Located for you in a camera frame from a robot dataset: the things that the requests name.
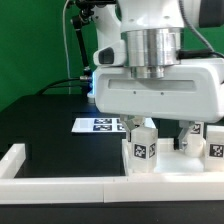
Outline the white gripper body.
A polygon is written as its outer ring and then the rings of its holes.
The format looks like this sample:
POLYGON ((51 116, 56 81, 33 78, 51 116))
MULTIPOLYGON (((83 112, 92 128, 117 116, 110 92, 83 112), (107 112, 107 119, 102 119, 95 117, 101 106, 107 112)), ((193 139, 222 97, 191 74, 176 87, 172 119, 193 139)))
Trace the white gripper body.
POLYGON ((224 59, 183 60, 161 79, 124 67, 96 71, 96 106, 120 115, 215 123, 224 117, 224 59))

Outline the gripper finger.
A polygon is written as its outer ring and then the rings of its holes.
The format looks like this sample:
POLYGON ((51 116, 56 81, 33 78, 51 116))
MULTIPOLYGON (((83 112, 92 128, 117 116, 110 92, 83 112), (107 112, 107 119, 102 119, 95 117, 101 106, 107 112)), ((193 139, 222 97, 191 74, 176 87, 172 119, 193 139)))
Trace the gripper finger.
POLYGON ((120 121, 126 131, 126 139, 128 142, 131 141, 131 131, 135 129, 135 116, 121 115, 120 121))
POLYGON ((181 131, 178 136, 178 150, 185 150, 188 141, 187 138, 189 134, 191 133, 193 127, 195 125, 194 121, 180 121, 179 127, 181 128, 181 131))

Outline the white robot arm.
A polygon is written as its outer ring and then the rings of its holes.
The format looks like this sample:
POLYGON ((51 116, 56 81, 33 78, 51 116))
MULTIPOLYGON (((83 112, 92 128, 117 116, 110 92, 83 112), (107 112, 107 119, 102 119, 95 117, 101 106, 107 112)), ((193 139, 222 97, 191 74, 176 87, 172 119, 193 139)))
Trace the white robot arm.
POLYGON ((177 120, 179 144, 193 125, 224 118, 224 56, 212 47, 186 51, 181 31, 224 24, 224 0, 75 0, 73 26, 93 21, 95 102, 125 128, 140 116, 177 120))

